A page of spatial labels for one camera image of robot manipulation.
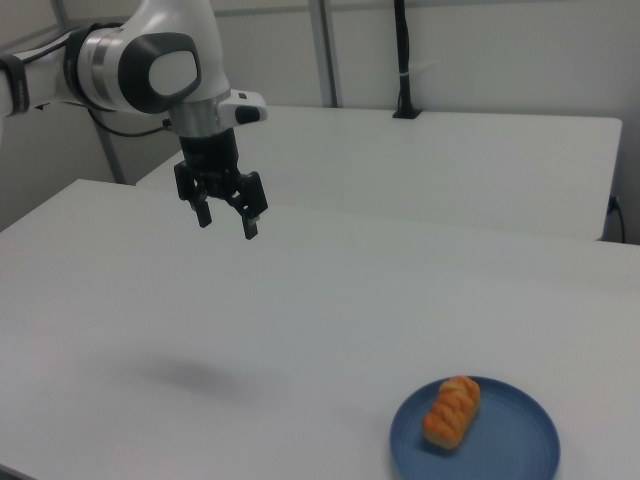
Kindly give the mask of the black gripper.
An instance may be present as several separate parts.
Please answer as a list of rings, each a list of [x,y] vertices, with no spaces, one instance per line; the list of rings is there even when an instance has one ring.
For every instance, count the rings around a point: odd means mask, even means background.
[[[212,223],[208,196],[229,196],[227,203],[241,216],[245,239],[255,238],[268,202],[260,175],[239,172],[234,130],[209,137],[180,137],[179,141],[184,161],[174,166],[177,193],[190,204],[199,226]]]

